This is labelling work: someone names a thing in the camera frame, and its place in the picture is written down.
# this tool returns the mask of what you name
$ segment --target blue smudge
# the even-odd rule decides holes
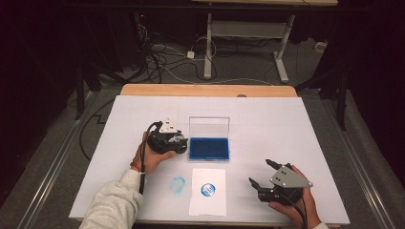
[[[210,183],[206,183],[205,185],[202,186],[202,195],[205,197],[212,197],[212,195],[215,194],[215,186],[210,184]]]
[[[185,180],[182,177],[175,177],[170,181],[170,190],[175,194],[180,194],[184,187]]]

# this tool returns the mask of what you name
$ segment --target person's left hand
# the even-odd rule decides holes
[[[169,151],[162,155],[153,151],[146,142],[148,135],[149,135],[149,133],[143,134],[143,140],[142,140],[142,142],[145,142],[144,144],[146,144],[145,159],[144,159],[146,174],[149,174],[149,173],[152,173],[153,171],[155,171],[162,161],[172,158],[173,156],[176,155],[176,152],[174,152],[174,151]],[[140,145],[138,146],[137,154],[136,154],[134,161],[132,163],[132,166],[131,166],[131,169],[136,170],[138,172],[140,172],[140,169],[141,169],[141,167],[140,167],[141,166],[141,159],[140,159],[141,151],[142,151],[142,143],[140,143]]]

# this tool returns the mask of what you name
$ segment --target blue circular logo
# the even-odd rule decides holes
[[[215,194],[215,186],[210,183],[206,183],[205,185],[202,186],[202,194],[205,197],[211,197],[212,195]]]

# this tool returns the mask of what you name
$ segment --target person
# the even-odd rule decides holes
[[[121,179],[107,183],[96,193],[79,228],[132,228],[137,218],[139,208],[143,203],[143,196],[139,193],[141,147],[142,144],[138,146],[136,156],[130,166],[131,168],[124,172]],[[146,144],[144,159],[145,173],[152,173],[158,168],[160,163],[175,155],[176,152],[173,151],[160,155]],[[294,172],[304,177],[301,171],[295,166],[292,166],[292,169]],[[306,207],[308,228],[328,228],[318,217],[315,200],[309,188],[304,188],[303,199]],[[297,205],[302,211],[304,210],[304,202],[302,200],[297,202]],[[268,206],[289,217],[291,223],[296,227],[302,228],[304,222],[292,206],[285,206],[274,201],[270,202]]]
[[[304,174],[294,165],[292,165],[292,170],[295,173],[299,174],[300,176],[305,177]],[[309,229],[328,228],[328,226],[325,223],[323,223],[321,219],[318,217],[315,199],[313,198],[312,193],[310,192],[310,189],[308,187],[303,189],[303,197],[300,200],[298,200],[296,204],[303,213],[307,213],[307,222],[308,222],[307,227]],[[286,215],[291,221],[291,223],[294,224],[294,226],[298,228],[303,228],[304,224],[303,219],[294,207],[286,206],[276,201],[270,202],[268,206],[276,210],[277,212]]]

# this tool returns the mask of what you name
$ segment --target sleeve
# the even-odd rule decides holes
[[[321,222],[316,227],[314,227],[313,229],[329,229],[329,227],[324,222]]]
[[[104,185],[93,198],[79,228],[131,228],[143,203],[139,183],[140,173],[129,169],[119,181]]]

